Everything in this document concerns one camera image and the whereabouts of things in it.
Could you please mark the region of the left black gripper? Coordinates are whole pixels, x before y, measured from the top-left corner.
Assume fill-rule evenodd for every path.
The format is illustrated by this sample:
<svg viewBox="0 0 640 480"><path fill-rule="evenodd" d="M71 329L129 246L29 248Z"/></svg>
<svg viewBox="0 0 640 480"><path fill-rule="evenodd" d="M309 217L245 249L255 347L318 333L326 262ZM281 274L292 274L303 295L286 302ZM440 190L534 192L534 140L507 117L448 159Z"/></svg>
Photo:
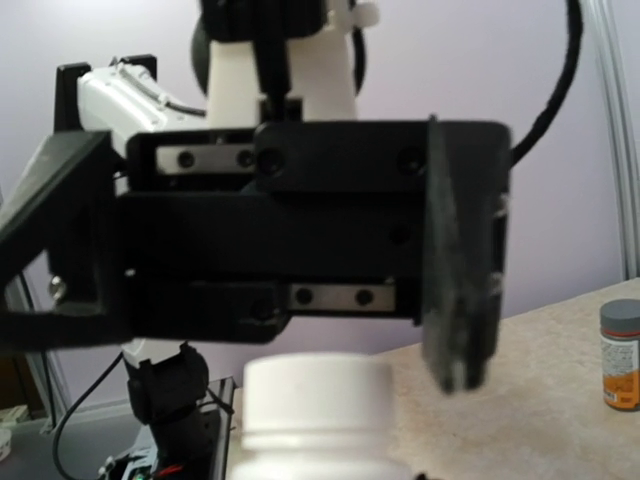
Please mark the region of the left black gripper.
<svg viewBox="0 0 640 480"><path fill-rule="evenodd" d="M135 333L267 343L294 315L422 326L427 123L133 137L119 223Z"/></svg>

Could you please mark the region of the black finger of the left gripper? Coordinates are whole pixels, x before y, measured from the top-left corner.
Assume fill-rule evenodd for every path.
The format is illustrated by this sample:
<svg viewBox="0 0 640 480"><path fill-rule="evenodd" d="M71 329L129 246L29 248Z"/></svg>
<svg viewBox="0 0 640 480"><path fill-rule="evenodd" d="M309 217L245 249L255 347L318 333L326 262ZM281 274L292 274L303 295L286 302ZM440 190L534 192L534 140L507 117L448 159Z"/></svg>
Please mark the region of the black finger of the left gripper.
<svg viewBox="0 0 640 480"><path fill-rule="evenodd" d="M491 121L427 123L422 356L445 394L483 385L499 337L511 138Z"/></svg>
<svg viewBox="0 0 640 480"><path fill-rule="evenodd" d="M1 350L31 352L120 344L134 336L117 231L107 132L48 136L1 208L1 284L41 253L62 282L52 309L1 312Z"/></svg>

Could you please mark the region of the small white pill bottle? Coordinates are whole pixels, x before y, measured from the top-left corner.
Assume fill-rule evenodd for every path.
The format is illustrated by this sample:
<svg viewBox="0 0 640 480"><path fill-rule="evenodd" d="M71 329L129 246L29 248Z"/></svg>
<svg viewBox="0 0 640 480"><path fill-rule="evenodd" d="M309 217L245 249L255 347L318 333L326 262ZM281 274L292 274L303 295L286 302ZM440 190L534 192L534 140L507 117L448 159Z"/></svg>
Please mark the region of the small white pill bottle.
<svg viewBox="0 0 640 480"><path fill-rule="evenodd" d="M246 364L241 448L233 479L410 479L393 457L392 367L338 352Z"/></svg>

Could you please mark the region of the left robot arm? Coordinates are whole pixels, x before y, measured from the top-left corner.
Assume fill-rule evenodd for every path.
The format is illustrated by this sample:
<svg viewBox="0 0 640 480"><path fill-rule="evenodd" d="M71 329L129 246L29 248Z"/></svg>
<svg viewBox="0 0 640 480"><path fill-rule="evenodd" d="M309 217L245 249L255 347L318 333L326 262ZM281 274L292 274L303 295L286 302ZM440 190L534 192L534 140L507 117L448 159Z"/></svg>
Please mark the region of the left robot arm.
<svg viewBox="0 0 640 480"><path fill-rule="evenodd" d="M152 55L58 69L54 130L1 206L1 283L39 255L51 309L5 307L1 348L115 344L151 449L101 479L222 479L233 385L199 342L266 344L298 315L409 319L439 388L497 344L512 166L495 121L361 120L357 1L204 1L205 109Z"/></svg>

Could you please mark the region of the orange pill bottle grey cap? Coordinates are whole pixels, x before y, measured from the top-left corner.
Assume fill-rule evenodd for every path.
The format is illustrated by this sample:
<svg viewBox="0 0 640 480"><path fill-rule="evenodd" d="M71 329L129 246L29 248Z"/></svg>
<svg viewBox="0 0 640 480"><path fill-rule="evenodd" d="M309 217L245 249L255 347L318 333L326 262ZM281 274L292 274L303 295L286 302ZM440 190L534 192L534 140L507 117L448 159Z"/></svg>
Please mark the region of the orange pill bottle grey cap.
<svg viewBox="0 0 640 480"><path fill-rule="evenodd" d="M618 299L600 308L603 397L619 411L639 410L639 301Z"/></svg>

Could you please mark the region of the left aluminium frame post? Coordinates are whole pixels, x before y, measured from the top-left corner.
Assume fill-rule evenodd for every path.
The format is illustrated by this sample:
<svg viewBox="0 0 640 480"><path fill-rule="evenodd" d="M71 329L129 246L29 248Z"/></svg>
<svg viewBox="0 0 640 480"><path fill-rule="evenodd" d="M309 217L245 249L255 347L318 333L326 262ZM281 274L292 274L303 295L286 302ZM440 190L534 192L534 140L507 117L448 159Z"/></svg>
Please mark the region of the left aluminium frame post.
<svg viewBox="0 0 640 480"><path fill-rule="evenodd" d="M623 275L639 276L639 150L623 68L622 49L611 1L586 1L611 144L619 211Z"/></svg>

